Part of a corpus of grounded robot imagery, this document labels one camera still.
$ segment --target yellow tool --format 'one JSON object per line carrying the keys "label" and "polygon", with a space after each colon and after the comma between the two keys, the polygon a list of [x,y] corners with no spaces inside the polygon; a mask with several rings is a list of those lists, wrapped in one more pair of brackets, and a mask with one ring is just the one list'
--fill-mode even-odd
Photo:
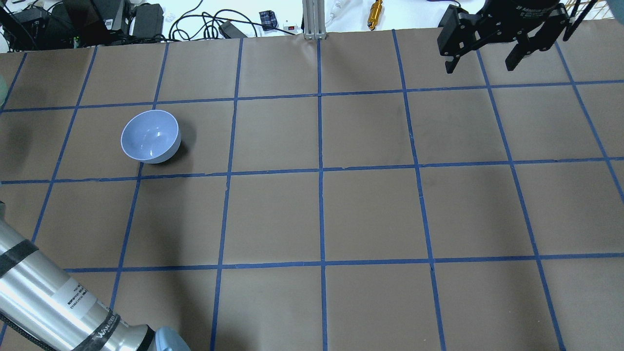
{"label": "yellow tool", "polygon": [[375,0],[375,3],[371,6],[371,15],[368,16],[368,28],[374,31],[377,23],[379,23],[379,17],[381,16],[381,3],[383,0]]}

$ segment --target label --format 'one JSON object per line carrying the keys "label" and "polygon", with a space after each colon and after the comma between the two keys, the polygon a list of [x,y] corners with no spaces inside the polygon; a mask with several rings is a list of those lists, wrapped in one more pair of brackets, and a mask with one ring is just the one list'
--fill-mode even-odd
{"label": "label", "polygon": [[65,307],[75,318],[81,319],[95,305],[97,298],[76,279],[70,278],[52,295],[52,300]]}

